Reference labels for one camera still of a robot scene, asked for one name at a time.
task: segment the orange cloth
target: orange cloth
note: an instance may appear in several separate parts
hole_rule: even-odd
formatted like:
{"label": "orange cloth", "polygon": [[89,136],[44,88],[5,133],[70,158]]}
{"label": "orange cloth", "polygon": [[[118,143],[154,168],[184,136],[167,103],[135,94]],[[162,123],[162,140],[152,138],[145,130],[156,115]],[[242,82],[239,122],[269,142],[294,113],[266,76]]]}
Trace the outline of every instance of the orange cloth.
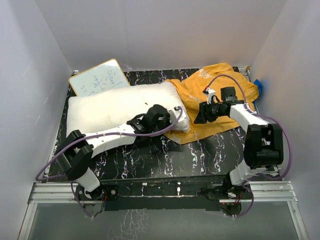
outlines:
{"label": "orange cloth", "polygon": [[[175,86],[186,108],[187,114],[190,117],[190,130],[187,133],[171,130],[166,132],[164,134],[165,136],[176,143],[186,144],[239,126],[236,121],[228,116],[218,117],[214,122],[194,124],[199,113],[199,103],[207,101],[207,97],[203,94],[203,90],[209,82],[219,74],[227,74],[234,77],[241,85],[250,108],[254,109],[252,101],[259,95],[258,87],[255,84],[249,82],[241,73],[235,72],[232,66],[227,63],[205,66],[183,81],[178,79],[167,80]],[[219,99],[221,99],[220,89],[225,87],[235,87],[238,100],[243,100],[240,89],[236,83],[228,77],[218,77],[210,86],[211,89],[215,90]]]}

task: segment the gray floor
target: gray floor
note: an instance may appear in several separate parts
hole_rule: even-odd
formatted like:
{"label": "gray floor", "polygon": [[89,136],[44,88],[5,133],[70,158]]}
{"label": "gray floor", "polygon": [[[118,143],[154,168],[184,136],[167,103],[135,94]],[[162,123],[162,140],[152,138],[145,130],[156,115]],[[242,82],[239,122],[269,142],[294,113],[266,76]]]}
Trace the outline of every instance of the gray floor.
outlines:
{"label": "gray floor", "polygon": [[29,240],[297,240],[286,202],[231,219],[204,210],[123,210],[85,218],[77,204],[38,204]]}

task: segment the pillow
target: pillow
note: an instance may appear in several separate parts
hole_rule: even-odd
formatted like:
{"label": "pillow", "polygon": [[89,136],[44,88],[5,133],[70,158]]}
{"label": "pillow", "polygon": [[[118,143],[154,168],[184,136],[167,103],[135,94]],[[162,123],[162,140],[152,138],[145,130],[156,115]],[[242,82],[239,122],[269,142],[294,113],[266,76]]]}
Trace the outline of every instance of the pillow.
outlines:
{"label": "pillow", "polygon": [[[139,114],[146,114],[154,104],[169,110],[182,103],[176,88],[170,82],[145,84],[111,89],[93,96],[74,96],[69,99],[66,135],[74,130],[93,133],[115,128]],[[174,130],[188,132],[189,117],[179,121]]]}

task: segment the gray wall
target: gray wall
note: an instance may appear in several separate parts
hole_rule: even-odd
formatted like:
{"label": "gray wall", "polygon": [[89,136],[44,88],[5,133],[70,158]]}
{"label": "gray wall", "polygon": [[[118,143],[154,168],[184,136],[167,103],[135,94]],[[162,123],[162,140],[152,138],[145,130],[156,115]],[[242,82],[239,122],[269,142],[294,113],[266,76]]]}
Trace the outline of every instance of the gray wall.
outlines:
{"label": "gray wall", "polygon": [[251,65],[286,0],[36,0],[72,69]]}
{"label": "gray wall", "polygon": [[320,2],[291,0],[283,8],[252,66],[263,82],[260,111],[288,130],[294,159],[289,179],[307,232],[319,239]]}
{"label": "gray wall", "polygon": [[34,0],[0,1],[0,239],[17,239],[71,69]]}

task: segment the whiteboard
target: whiteboard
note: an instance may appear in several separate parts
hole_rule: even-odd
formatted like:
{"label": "whiteboard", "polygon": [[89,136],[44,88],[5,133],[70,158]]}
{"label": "whiteboard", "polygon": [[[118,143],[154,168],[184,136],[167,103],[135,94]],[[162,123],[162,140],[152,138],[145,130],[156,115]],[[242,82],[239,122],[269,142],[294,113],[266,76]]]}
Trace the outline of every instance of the whiteboard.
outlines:
{"label": "whiteboard", "polygon": [[69,78],[77,96],[92,96],[130,86],[116,59],[110,59]]}

